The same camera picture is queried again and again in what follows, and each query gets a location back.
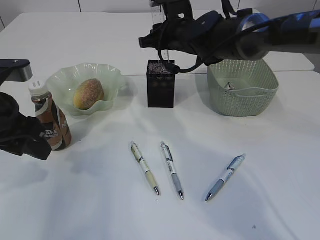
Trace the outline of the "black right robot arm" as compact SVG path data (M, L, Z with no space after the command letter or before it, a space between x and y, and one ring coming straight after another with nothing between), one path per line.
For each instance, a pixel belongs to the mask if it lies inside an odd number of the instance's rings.
M139 38L139 45L195 55L207 66L221 60L257 61L269 52L319 54L320 12L269 19L263 13L223 18L210 11L198 19L166 20Z

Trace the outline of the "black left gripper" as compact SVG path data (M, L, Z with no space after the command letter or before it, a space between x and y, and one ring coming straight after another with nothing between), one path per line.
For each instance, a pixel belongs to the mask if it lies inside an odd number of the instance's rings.
M38 118L20 113L18 102L0 93L0 149L22 156L46 161L52 147L44 137L45 128Z

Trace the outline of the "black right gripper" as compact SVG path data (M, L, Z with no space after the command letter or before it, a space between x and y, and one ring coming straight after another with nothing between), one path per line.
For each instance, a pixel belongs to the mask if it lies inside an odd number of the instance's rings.
M244 60L239 50L239 38L231 37L241 32L241 23L247 11L238 11L235 17L224 18L210 11L194 19L191 11L181 14L165 12L165 21L152 26L150 34L139 37L142 49L178 51L197 56L197 64L212 65L223 60Z

